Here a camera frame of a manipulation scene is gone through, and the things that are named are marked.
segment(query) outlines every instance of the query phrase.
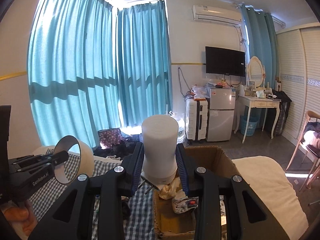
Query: black bag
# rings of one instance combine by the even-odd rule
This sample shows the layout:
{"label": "black bag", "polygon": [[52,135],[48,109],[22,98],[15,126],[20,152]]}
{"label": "black bag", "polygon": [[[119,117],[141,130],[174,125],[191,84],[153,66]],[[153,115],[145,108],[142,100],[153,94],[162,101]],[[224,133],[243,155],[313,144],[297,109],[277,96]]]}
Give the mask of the black bag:
{"label": "black bag", "polygon": [[[279,118],[276,123],[275,129],[273,131],[273,136],[281,135],[284,130],[285,121],[288,118],[290,103],[292,102],[291,99],[287,96],[287,94],[283,91],[275,91],[272,90],[272,93],[277,96],[278,99],[281,99],[279,108]],[[276,109],[275,108],[268,108],[266,123],[265,123],[265,130],[268,132],[272,131],[272,126],[276,118]]]}

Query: hand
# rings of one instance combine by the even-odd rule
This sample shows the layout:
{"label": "hand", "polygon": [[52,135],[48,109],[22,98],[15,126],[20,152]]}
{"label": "hand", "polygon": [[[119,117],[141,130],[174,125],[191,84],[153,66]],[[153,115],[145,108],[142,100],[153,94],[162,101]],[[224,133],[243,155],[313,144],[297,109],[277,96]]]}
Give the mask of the hand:
{"label": "hand", "polygon": [[11,207],[4,212],[8,222],[22,222],[22,230],[26,236],[29,236],[36,227],[38,221],[33,213],[32,204],[29,200],[24,202],[25,207]]}

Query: yellow wall stripe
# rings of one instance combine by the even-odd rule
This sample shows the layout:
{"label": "yellow wall stripe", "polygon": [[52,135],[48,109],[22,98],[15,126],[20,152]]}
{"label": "yellow wall stripe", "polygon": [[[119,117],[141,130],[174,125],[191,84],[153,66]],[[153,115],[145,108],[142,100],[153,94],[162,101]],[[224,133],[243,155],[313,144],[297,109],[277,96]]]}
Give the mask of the yellow wall stripe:
{"label": "yellow wall stripe", "polygon": [[205,65],[205,63],[171,63],[171,65]]}
{"label": "yellow wall stripe", "polygon": [[0,76],[0,81],[6,80],[6,79],[9,79],[9,78],[13,78],[13,77],[24,76],[26,74],[27,74],[26,71],[22,71],[22,72],[17,72],[17,73],[12,73],[12,74],[8,74],[8,75]]}

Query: drawer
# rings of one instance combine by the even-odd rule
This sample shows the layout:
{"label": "drawer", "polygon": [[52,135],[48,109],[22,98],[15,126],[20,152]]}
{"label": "drawer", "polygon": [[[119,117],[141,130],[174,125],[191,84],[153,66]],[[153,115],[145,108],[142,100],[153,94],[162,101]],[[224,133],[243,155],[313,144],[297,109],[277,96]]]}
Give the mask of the drawer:
{"label": "drawer", "polygon": [[266,101],[255,101],[254,102],[254,107],[266,107],[266,106],[267,106],[267,102]]}
{"label": "drawer", "polygon": [[268,107],[277,107],[278,104],[279,104],[278,102],[267,102]]}

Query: electrical cable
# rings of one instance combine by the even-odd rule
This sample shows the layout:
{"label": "electrical cable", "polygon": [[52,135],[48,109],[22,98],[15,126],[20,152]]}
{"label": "electrical cable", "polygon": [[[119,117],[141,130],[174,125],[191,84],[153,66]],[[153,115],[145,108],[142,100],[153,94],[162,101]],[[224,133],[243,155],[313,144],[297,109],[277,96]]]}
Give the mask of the electrical cable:
{"label": "electrical cable", "polygon": [[[189,90],[185,95],[184,95],[183,92],[182,92],[182,86],[181,86],[181,81],[180,81],[180,72],[181,72],[182,78],[183,78],[184,82],[186,83],[186,85],[187,85],[187,87],[188,87],[188,90]],[[184,78],[183,72],[182,72],[182,70],[181,70],[180,67],[178,67],[178,80],[179,80],[179,85],[180,85],[180,93],[181,93],[184,101],[186,101],[186,100],[189,99],[189,98],[194,98],[194,95],[193,95],[193,93],[191,92],[191,89],[190,89],[188,83],[186,82],[186,79]]]}
{"label": "electrical cable", "polygon": [[223,75],[223,79],[224,79],[225,83],[226,83],[229,87],[232,87],[232,86],[230,86],[230,85],[228,84],[228,82],[226,81],[226,75]]}
{"label": "electrical cable", "polygon": [[244,48],[245,48],[244,54],[246,55],[246,54],[247,54],[247,46],[246,46],[245,42],[247,42],[247,40],[245,40],[245,39],[243,38],[242,31],[241,31],[241,28],[240,28],[240,27],[239,27],[239,29],[240,29],[240,33],[241,33],[241,40],[240,40],[240,35],[239,35],[239,31],[238,31],[237,27],[236,27],[236,26],[233,26],[233,27],[236,28],[237,33],[238,33],[238,37],[239,37],[239,51],[241,50],[241,43],[244,44]]}
{"label": "electrical cable", "polygon": [[240,76],[240,82],[238,84],[232,84],[232,87],[239,86],[241,84],[241,82],[242,82],[242,77]]}
{"label": "electrical cable", "polygon": [[234,25],[233,25],[233,27],[235,27],[235,28],[236,28],[236,31],[237,31],[237,33],[238,33],[238,37],[239,37],[239,51],[240,51],[240,50],[241,50],[241,41],[240,41],[239,31],[238,31],[238,29],[237,29],[237,27],[236,27],[236,26],[234,26]]}

